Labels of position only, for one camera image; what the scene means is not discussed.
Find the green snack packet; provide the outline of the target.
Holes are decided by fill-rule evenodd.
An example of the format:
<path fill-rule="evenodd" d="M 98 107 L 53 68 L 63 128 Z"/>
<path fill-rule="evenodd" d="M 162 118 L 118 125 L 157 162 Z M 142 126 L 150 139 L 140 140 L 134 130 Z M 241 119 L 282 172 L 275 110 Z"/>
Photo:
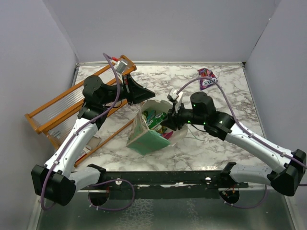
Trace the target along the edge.
<path fill-rule="evenodd" d="M 154 129 L 164 120 L 164 118 L 166 117 L 166 113 L 151 110 L 142 112 L 142 116 L 145 119 L 148 128 Z"/>

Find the green paper gift bag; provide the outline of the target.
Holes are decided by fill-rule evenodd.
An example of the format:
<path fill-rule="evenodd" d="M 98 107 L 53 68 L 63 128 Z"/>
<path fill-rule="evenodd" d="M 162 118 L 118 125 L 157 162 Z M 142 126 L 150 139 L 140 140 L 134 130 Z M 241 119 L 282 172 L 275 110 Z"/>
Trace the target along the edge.
<path fill-rule="evenodd" d="M 126 146 L 141 155 L 146 155 L 154 151 L 163 149 L 169 145 L 173 146 L 186 137 L 188 128 L 184 126 L 181 130 L 174 131 L 170 139 L 165 139 L 161 135 L 172 130 L 161 126 L 149 129 L 142 112 L 156 110 L 157 112 L 167 113 L 172 108 L 171 103 L 161 100 L 148 100 L 138 110 L 127 140 Z"/>

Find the pink purple snack packet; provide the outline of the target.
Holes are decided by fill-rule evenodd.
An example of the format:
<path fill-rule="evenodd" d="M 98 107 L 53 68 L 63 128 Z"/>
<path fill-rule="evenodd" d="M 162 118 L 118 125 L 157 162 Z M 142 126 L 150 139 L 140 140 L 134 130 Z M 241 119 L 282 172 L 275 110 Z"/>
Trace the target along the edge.
<path fill-rule="evenodd" d="M 212 70 L 207 68 L 202 68 L 198 70 L 198 75 L 200 79 L 200 90 L 203 91 L 214 85 L 215 82 L 218 82 L 217 77 Z"/>

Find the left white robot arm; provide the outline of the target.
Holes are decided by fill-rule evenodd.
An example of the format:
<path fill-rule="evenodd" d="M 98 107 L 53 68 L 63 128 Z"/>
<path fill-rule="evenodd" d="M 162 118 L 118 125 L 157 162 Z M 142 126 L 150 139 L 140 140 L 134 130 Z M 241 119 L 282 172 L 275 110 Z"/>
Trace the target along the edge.
<path fill-rule="evenodd" d="M 126 99 L 129 104 L 139 104 L 155 97 L 155 93 L 138 84 L 130 74 L 124 75 L 123 81 L 116 77 L 116 85 L 112 86 L 91 75 L 84 80 L 83 96 L 83 105 L 67 138 L 43 166 L 35 165 L 31 171 L 43 210 L 49 209 L 45 199 L 65 206 L 77 191 L 89 185 L 95 189 L 105 186 L 105 169 L 92 164 L 74 172 L 75 162 L 118 101 Z"/>

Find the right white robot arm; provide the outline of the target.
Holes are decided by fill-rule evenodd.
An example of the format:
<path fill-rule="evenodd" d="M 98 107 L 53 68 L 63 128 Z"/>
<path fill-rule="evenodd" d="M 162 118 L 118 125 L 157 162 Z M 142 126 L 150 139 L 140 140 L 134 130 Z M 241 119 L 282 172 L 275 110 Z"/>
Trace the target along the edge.
<path fill-rule="evenodd" d="M 172 108 L 162 125 L 173 131 L 185 124 L 202 125 L 204 132 L 232 143 L 265 163 L 264 167 L 229 163 L 220 181 L 225 187 L 252 182 L 271 186 L 285 196 L 294 196 L 306 171 L 307 155 L 300 149 L 289 150 L 257 135 L 227 113 L 216 110 L 213 99 L 204 92 L 190 96 L 191 109 L 182 103 L 182 92 L 169 93 Z"/>

